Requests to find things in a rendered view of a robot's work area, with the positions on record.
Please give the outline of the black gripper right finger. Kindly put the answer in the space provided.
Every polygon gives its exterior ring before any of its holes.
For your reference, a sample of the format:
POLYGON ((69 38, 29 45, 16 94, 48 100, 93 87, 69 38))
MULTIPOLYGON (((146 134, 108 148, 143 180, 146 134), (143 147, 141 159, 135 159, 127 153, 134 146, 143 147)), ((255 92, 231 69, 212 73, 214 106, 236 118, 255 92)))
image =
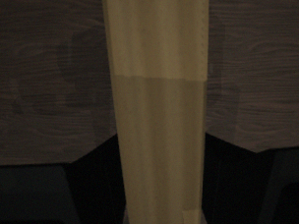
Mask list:
POLYGON ((256 153, 206 133, 202 209, 208 224, 270 224, 290 183, 299 183, 299 146, 256 153))

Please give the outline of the light wooden board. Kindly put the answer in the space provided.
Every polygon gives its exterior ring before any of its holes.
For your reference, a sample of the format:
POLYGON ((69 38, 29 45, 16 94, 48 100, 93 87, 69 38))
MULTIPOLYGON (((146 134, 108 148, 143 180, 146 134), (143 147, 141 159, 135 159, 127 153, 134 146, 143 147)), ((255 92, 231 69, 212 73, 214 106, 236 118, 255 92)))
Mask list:
POLYGON ((130 224, 200 224, 209 0, 102 0, 130 224))

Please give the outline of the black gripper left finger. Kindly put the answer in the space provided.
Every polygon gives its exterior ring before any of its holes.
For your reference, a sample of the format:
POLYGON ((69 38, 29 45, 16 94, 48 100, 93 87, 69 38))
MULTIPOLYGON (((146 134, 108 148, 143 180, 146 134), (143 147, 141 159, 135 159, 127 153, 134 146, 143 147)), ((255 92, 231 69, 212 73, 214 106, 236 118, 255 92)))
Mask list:
POLYGON ((0 220, 123 224, 118 135, 72 163, 0 165, 0 220))

